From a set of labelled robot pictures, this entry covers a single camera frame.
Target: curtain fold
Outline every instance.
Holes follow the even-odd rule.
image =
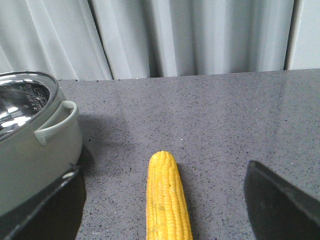
[[[283,70],[294,0],[2,0],[0,71],[110,80]]]

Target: gray countertop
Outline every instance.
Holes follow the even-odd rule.
[[[195,240],[255,239],[257,160],[320,200],[320,69],[59,82],[80,108],[87,199],[77,240],[144,240],[149,159],[170,151]]]

